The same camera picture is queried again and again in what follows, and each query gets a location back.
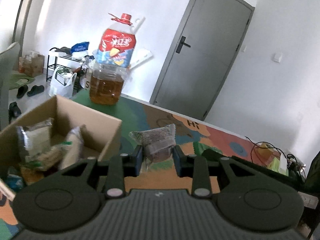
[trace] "green cloth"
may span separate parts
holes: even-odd
[[[10,77],[10,87],[9,90],[19,88],[23,85],[28,85],[32,83],[35,78],[29,77],[25,74],[12,74]]]

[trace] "colorful table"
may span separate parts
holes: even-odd
[[[225,156],[236,155],[251,161],[250,152],[253,145],[250,141],[201,121],[126,97],[121,97],[114,106],[97,105],[90,101],[86,90],[79,92],[73,100],[123,121],[120,153],[132,153],[136,147],[136,143],[129,137],[130,131],[149,130],[174,123],[176,143],[185,155],[194,154],[193,142],[200,142],[220,149]],[[261,163],[256,155],[252,157],[255,163]],[[187,188],[191,190],[191,184],[191,178],[177,176],[172,159],[153,163],[148,172],[141,173],[137,178],[125,178],[127,191],[131,188]],[[211,178],[211,184],[212,191],[219,192],[215,177]],[[11,202],[0,193],[0,239],[10,239],[19,230],[17,223],[11,209]]]

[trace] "plastic wrapped food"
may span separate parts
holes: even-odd
[[[59,169],[62,170],[76,163],[82,155],[84,141],[80,127],[73,128],[66,137],[66,142],[70,142],[68,150],[60,163]]]
[[[129,136],[143,146],[143,154],[146,158],[157,163],[170,157],[171,149],[176,145],[175,134],[175,124],[169,124],[152,130],[130,132]]]
[[[34,160],[51,148],[51,129],[53,118],[32,126],[17,126],[19,155],[22,162]]]
[[[37,155],[36,158],[28,164],[36,171],[47,171],[63,159],[71,144],[71,142],[63,142],[54,145],[50,151]]]
[[[44,178],[41,171],[35,171],[28,163],[20,164],[20,171],[28,186]]]

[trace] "black slipper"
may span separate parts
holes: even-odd
[[[41,86],[33,86],[30,91],[27,93],[27,96],[28,97],[31,97],[31,96],[34,96],[34,95],[37,95],[37,94],[40,94],[44,91],[44,86],[41,85]]]
[[[18,93],[17,93],[17,99],[23,98],[23,96],[28,91],[28,89],[29,88],[27,85],[23,85],[22,87],[19,87]]]
[[[18,117],[21,115],[21,110],[17,105],[17,102],[12,102],[9,105],[9,112],[11,112],[13,117]]]

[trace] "door handle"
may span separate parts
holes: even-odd
[[[178,45],[178,47],[177,47],[176,53],[180,53],[183,45],[191,48],[191,46],[190,46],[189,44],[187,44],[187,43],[184,42],[185,40],[186,40],[185,36],[182,36],[182,37],[181,37],[181,40],[180,40],[180,42],[179,42],[179,45]]]

